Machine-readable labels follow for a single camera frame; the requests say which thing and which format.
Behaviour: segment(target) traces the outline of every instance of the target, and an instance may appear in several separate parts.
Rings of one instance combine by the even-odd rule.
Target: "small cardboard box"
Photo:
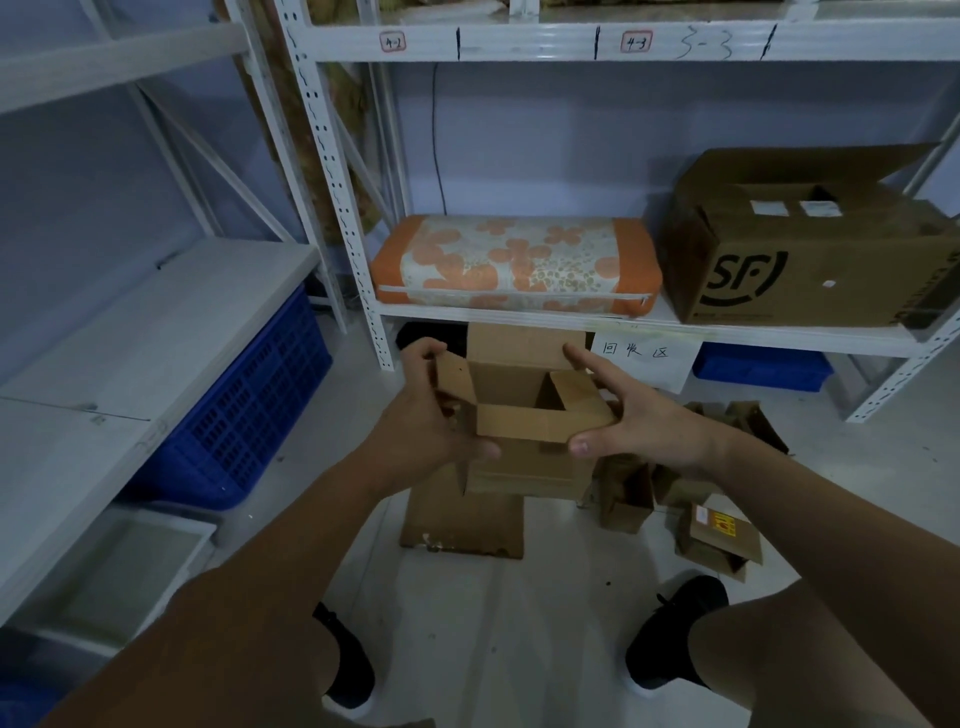
[[[600,527],[637,533],[654,512],[650,467],[635,455],[612,455],[600,469]]]
[[[616,417],[589,375],[566,360],[565,342],[583,347],[587,335],[470,324],[466,359],[437,356],[437,389],[464,404],[461,425],[502,451],[499,460],[463,469],[465,493],[583,497],[596,461],[574,459],[566,441]]]
[[[926,305],[960,229],[880,182],[933,145],[710,149],[683,174],[659,241],[681,321],[888,326]]]
[[[684,406],[698,415],[704,415],[704,406],[698,401]],[[757,401],[733,401],[723,416],[712,419],[749,432],[783,454],[789,452],[789,448],[767,420]],[[722,493],[720,488],[709,480],[684,477],[663,465],[654,470],[653,486],[657,504],[668,508],[686,507],[688,503],[703,505],[711,495]]]
[[[677,553],[687,561],[747,578],[747,562],[763,564],[760,532],[752,523],[691,503],[677,526]]]

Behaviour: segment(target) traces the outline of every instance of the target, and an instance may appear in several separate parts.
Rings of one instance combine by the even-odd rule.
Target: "cardboard box flap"
[[[573,369],[564,356],[565,343],[585,348],[583,331],[560,328],[530,328],[500,324],[470,324],[467,329],[467,359],[481,364]]]
[[[466,359],[455,353],[440,352],[436,356],[437,390],[458,400],[477,403],[473,390],[473,378]]]
[[[707,149],[683,173],[677,186],[877,182],[935,146],[930,142],[876,147]]]
[[[610,406],[600,396],[596,384],[586,372],[551,372],[550,380],[567,412],[586,412],[606,417],[609,425],[616,422]]]
[[[760,532],[747,521],[702,505],[690,506],[690,538],[734,556],[763,563]]]
[[[482,437],[507,437],[565,443],[585,429],[610,423],[606,415],[591,412],[565,412],[558,409],[513,407],[509,404],[481,404],[477,407],[477,434]]]

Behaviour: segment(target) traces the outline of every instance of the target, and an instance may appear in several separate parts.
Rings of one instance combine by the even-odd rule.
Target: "brown cardboard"
[[[727,414],[736,418],[738,426],[749,432],[758,440],[762,440],[773,449],[784,455],[790,454],[790,448],[782,441],[774,426],[767,420],[767,416],[760,409],[758,401],[732,401],[727,407]]]
[[[684,406],[698,415],[704,414],[701,402],[693,401]],[[749,432],[783,454],[790,451],[763,414],[757,401],[733,401],[723,416],[712,419]],[[703,505],[713,494],[722,493],[715,483],[684,477],[663,465],[654,469],[653,488],[657,504],[668,508],[686,507],[688,503]]]
[[[637,533],[654,512],[650,468],[635,455],[605,458],[599,488],[601,528]]]
[[[523,498],[464,494],[445,466],[410,491],[400,545],[522,559]]]
[[[589,375],[564,357],[566,342],[583,347],[586,335],[470,324],[466,358],[437,356],[437,389],[464,403],[461,426],[503,453],[464,469],[466,493],[583,497],[595,461],[572,458],[566,441],[616,418]]]
[[[752,523],[691,503],[677,526],[677,553],[694,564],[745,581],[747,562],[763,564]]]
[[[660,267],[685,323],[888,326],[928,305],[960,230],[880,183],[931,145],[712,149],[681,177]],[[751,201],[781,202],[782,215]],[[801,202],[834,203],[810,216]]]

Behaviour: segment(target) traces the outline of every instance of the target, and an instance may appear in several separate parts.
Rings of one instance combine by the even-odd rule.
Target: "label on box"
[[[750,205],[754,209],[754,215],[771,215],[775,217],[790,217],[790,212],[782,202],[765,202],[761,200],[751,200]]]
[[[590,350],[644,384],[680,394],[702,343],[677,334],[597,331]]]
[[[726,513],[713,511],[712,526],[721,533],[726,533],[728,536],[736,536],[736,520],[733,516],[728,516]]]
[[[831,200],[800,200],[807,217],[843,217],[840,206]]]

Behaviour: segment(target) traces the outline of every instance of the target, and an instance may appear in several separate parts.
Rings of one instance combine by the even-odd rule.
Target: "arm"
[[[420,339],[405,349],[406,384],[360,447],[219,569],[184,586],[44,728],[273,724],[309,692],[290,681],[310,678],[311,615],[376,504],[446,463],[499,455],[447,425],[430,382],[430,357],[445,348]]]
[[[574,455],[635,452],[716,482],[848,632],[938,726],[960,724],[960,548],[694,414],[607,359],[568,348],[623,404],[617,425],[570,439]]]

